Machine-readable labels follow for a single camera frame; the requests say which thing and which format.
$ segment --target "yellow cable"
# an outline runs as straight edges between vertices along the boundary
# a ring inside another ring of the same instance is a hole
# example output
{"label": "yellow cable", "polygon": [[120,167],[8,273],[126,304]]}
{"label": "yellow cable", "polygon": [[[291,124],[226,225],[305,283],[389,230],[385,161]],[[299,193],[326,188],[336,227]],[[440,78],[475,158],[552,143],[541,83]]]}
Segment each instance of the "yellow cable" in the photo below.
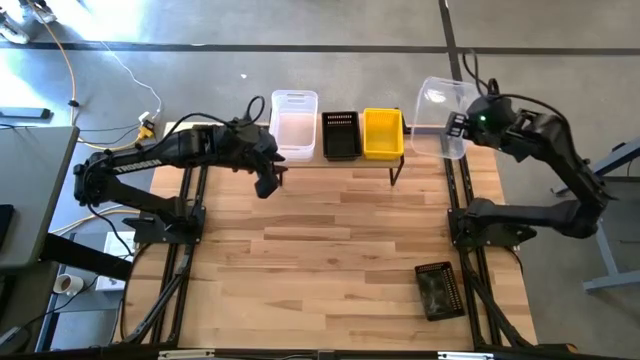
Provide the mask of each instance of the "yellow cable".
{"label": "yellow cable", "polygon": [[[76,101],[76,77],[73,74],[73,68],[71,67],[71,62],[69,61],[69,57],[67,57],[67,52],[64,51],[64,48],[60,44],[60,41],[58,40],[56,35],[53,33],[53,30],[51,30],[51,27],[49,27],[49,25],[44,21],[42,16],[40,16],[40,14],[38,13],[38,10],[36,9],[36,6],[33,4],[33,2],[31,0],[27,0],[27,2],[29,3],[29,6],[31,6],[31,9],[36,14],[36,16],[38,16],[40,18],[40,21],[42,22],[44,27],[47,29],[47,31],[49,32],[49,34],[53,38],[53,41],[56,42],[56,45],[58,45],[58,48],[62,52],[62,56],[64,57],[64,61],[67,63],[67,67],[69,68],[69,74],[71,75],[71,100],[72,101]],[[71,119],[70,119],[70,121],[71,121],[71,125],[72,126],[76,125],[76,118],[75,117],[76,117],[76,108],[75,108],[75,106],[71,106]],[[87,141],[85,141],[84,139],[82,139],[80,136],[78,136],[78,142],[83,143],[83,144],[87,145],[88,147],[91,147],[91,148],[94,148],[94,149],[98,149],[98,150],[107,150],[107,149],[109,149],[109,150],[122,150],[122,149],[126,149],[126,148],[129,148],[129,147],[132,147],[137,141],[138,141],[138,139],[136,139],[136,140],[134,140],[134,141],[132,141],[132,142],[126,144],[126,145],[117,146],[117,147],[113,147],[113,148],[106,148],[106,147],[96,146],[96,145],[90,144]]]}
{"label": "yellow cable", "polygon": [[[140,212],[136,211],[136,210],[107,210],[107,211],[104,211],[104,212],[100,212],[99,214],[100,215],[111,215],[111,214],[139,214],[139,213]],[[89,220],[95,219],[96,217],[97,216],[95,216],[95,215],[89,215],[89,216],[87,216],[85,218],[82,218],[80,220],[76,220],[76,221],[74,221],[73,223],[71,223],[69,225],[63,226],[61,228],[55,229],[55,230],[50,231],[50,232],[51,233],[58,233],[58,232],[65,233],[65,232],[67,232],[67,231],[69,231],[69,230],[71,230],[73,228],[76,228],[76,227],[82,225],[83,223],[85,223],[85,222],[87,222]]]}

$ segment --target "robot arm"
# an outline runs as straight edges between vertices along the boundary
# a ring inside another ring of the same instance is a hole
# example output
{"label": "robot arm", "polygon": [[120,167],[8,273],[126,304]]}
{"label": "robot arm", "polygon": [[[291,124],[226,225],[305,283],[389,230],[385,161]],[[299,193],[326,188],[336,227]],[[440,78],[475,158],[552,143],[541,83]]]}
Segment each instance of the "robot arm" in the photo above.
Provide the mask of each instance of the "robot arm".
{"label": "robot arm", "polygon": [[234,119],[222,126],[195,126],[172,133],[156,144],[94,153],[73,169],[74,196],[81,205],[114,201],[158,215],[167,225],[183,223],[189,212],[184,199],[147,193],[121,183],[117,176],[164,165],[227,167],[256,172],[256,193],[266,198],[277,189],[276,174],[284,169],[274,165],[284,160],[277,150],[273,136],[250,119]]}
{"label": "robot arm", "polygon": [[466,116],[452,113],[449,124],[449,133],[462,133],[476,145],[502,151],[518,162],[531,156],[549,164],[577,197],[550,207],[495,205],[487,199],[474,199],[459,219],[459,227],[469,235],[480,235],[493,224],[510,224],[513,232],[519,233],[520,242],[535,236],[528,225],[552,227],[575,238],[595,233],[611,197],[576,153],[564,117],[529,110],[515,113],[511,99],[489,95],[476,99]]}

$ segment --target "wooden tabletop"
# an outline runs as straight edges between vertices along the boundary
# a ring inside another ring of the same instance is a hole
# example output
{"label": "wooden tabletop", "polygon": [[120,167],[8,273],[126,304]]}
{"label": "wooden tabletop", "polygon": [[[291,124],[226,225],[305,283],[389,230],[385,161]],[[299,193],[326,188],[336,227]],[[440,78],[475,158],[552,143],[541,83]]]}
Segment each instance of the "wooden tabletop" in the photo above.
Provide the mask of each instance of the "wooden tabletop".
{"label": "wooden tabletop", "polygon": [[[476,196],[504,203],[493,150],[472,146],[468,160]],[[255,196],[255,175],[208,172],[205,234],[191,271],[181,347],[472,348],[466,316],[425,319],[414,278],[416,265],[451,261],[463,291],[446,225],[442,159],[407,148],[393,188],[382,169],[292,169],[265,200]],[[159,168],[151,191],[176,196],[181,179],[181,170]],[[166,250],[153,245],[136,265],[126,299],[129,332],[158,296]],[[535,343],[516,260],[501,248],[486,252],[497,303]],[[484,307],[479,311],[489,339]]]}
{"label": "wooden tabletop", "polygon": [[[173,127],[175,122],[167,123],[165,133]],[[194,125],[220,125],[215,122],[183,122],[178,125],[176,130],[188,129]],[[362,139],[362,114],[360,114],[360,139]],[[313,149],[313,158],[309,161],[285,161],[283,163],[289,168],[397,168],[400,165],[400,159],[392,161],[367,160],[364,156],[360,156],[353,161],[329,161],[324,157],[322,145],[322,115],[318,114],[316,121],[316,146]]]}

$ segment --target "black mesh basket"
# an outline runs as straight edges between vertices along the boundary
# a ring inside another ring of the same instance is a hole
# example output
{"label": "black mesh basket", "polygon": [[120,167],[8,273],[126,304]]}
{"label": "black mesh basket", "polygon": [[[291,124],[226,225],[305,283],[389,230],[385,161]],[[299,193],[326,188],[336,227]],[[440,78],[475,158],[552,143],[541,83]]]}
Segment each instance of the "black mesh basket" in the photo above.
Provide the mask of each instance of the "black mesh basket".
{"label": "black mesh basket", "polygon": [[464,315],[450,262],[420,265],[415,269],[427,320],[438,321]]}
{"label": "black mesh basket", "polygon": [[355,160],[362,156],[358,113],[322,113],[322,145],[324,157],[329,161]]}

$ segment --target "yellow bin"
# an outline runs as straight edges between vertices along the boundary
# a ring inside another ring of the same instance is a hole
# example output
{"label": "yellow bin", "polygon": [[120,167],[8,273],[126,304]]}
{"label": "yellow bin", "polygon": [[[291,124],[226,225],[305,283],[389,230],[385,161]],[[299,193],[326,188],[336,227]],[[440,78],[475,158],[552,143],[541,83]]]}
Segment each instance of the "yellow bin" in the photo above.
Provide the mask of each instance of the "yellow bin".
{"label": "yellow bin", "polygon": [[404,153],[402,111],[364,109],[363,150],[368,160],[395,160]]}

